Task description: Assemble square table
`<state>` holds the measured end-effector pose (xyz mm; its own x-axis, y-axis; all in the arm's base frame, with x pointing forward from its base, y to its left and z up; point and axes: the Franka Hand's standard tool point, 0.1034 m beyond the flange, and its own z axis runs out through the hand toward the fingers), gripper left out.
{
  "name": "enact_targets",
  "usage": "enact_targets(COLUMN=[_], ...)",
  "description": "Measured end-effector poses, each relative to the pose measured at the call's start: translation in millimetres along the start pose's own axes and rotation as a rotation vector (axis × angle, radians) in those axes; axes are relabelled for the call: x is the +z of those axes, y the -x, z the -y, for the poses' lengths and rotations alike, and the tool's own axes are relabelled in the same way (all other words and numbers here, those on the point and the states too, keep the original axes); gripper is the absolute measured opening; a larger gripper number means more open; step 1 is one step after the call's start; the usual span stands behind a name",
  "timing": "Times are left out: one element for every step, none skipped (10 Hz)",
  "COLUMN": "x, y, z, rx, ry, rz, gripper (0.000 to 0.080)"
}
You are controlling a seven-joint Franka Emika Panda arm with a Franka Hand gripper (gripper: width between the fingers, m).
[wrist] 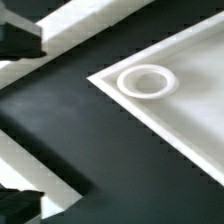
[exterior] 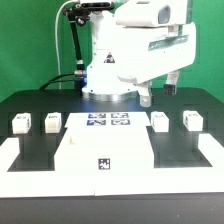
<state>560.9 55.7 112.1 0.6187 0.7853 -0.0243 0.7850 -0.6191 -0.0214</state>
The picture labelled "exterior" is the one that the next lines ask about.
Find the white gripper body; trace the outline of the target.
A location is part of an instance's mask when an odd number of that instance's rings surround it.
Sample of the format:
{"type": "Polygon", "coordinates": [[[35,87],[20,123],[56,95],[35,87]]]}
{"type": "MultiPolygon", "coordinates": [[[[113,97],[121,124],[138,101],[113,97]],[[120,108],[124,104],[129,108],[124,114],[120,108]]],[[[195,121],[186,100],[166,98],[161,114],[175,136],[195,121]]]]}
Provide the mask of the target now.
{"type": "Polygon", "coordinates": [[[155,41],[139,40],[116,56],[117,77],[140,85],[169,72],[191,65],[196,54],[196,27],[183,26],[181,34],[155,41]]]}

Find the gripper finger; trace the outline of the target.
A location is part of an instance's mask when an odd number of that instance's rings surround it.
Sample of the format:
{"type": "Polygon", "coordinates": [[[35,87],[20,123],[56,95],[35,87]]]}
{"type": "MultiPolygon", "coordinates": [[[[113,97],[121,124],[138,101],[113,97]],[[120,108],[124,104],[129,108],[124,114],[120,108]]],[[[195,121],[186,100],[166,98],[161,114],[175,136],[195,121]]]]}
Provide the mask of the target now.
{"type": "Polygon", "coordinates": [[[163,92],[166,96],[173,96],[176,94],[179,76],[179,70],[175,70],[167,74],[166,83],[163,86],[163,92]]]}
{"type": "Polygon", "coordinates": [[[137,90],[140,96],[140,105],[142,107],[150,107],[152,105],[152,94],[148,84],[141,83],[137,86],[137,90]]]}

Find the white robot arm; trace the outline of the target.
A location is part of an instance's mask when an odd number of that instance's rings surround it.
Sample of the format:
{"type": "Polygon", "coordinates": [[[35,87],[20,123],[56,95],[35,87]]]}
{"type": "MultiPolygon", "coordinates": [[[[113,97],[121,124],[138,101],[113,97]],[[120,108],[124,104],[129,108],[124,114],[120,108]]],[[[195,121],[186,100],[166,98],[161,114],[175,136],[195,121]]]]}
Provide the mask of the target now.
{"type": "Polygon", "coordinates": [[[180,69],[196,54],[193,0],[81,0],[90,12],[92,61],[83,95],[100,101],[135,93],[140,105],[153,103],[152,81],[166,77],[163,92],[176,93],[180,69]]]}

